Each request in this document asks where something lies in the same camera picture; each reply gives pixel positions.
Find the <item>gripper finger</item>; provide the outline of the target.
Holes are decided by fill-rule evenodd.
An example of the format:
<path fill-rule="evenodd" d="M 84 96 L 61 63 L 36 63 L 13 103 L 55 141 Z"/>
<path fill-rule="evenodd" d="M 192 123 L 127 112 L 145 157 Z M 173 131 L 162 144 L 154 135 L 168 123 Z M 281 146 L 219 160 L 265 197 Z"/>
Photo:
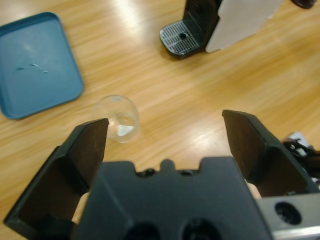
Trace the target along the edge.
<path fill-rule="evenodd" d="M 81 197 L 91 189 L 105 153 L 106 118 L 76 126 L 57 146 L 3 223 L 28 240 L 69 240 Z"/>
<path fill-rule="evenodd" d="M 250 113 L 224 109 L 222 116 L 231 154 L 262 197 L 319 193 L 313 178 L 319 177 L 320 165 L 310 159 L 313 150 L 305 148 L 301 156 L 301 144 L 281 142 Z"/>

